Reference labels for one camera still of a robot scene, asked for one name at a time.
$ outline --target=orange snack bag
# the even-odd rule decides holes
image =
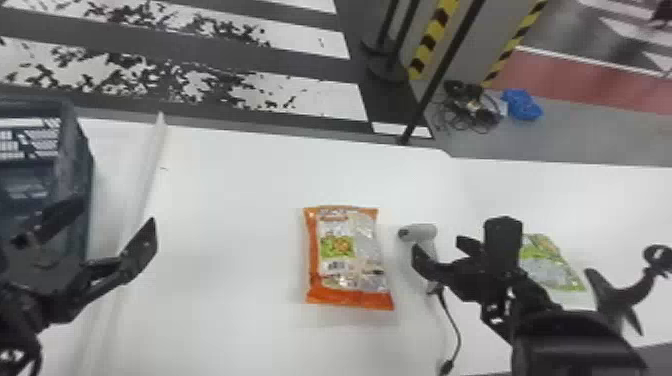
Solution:
[[[308,303],[393,310],[375,237],[378,209],[303,209],[310,238]]]

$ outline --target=red floor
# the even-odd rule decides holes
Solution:
[[[516,51],[493,89],[527,89],[532,95],[633,111],[672,115],[672,77]]]

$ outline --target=black device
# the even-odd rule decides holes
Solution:
[[[443,84],[446,98],[441,101],[433,122],[438,129],[450,125],[455,130],[471,129],[486,134],[501,120],[499,106],[480,85],[448,80]]]
[[[521,222],[492,218],[484,230],[484,243],[458,236],[456,247],[468,257],[447,264],[435,261],[415,244],[412,266],[462,301],[480,304],[483,323],[513,348],[514,376],[646,373],[646,363],[621,335],[621,323],[626,319],[641,333],[632,306],[648,295],[656,276],[667,277],[672,271],[672,249],[647,247],[644,258],[649,265],[644,276],[625,289],[614,288],[599,272],[587,269],[597,311],[567,311],[518,266]],[[442,294],[443,288],[436,291]]]
[[[85,213],[86,202],[72,196],[38,210],[0,242],[0,376],[18,375],[31,363],[30,375],[37,375],[37,334],[73,321],[89,303],[132,281],[157,252],[154,219],[117,257],[84,260],[50,249],[50,241]]]

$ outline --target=green snack bag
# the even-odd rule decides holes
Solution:
[[[546,235],[523,235],[520,267],[533,281],[546,288],[568,292],[586,291],[576,272],[562,258],[560,249]]]

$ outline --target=gray floor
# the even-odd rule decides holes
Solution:
[[[416,94],[424,85],[415,83]],[[463,158],[672,166],[672,116],[535,99],[545,111],[539,120],[505,118],[486,135],[435,132],[440,148]]]

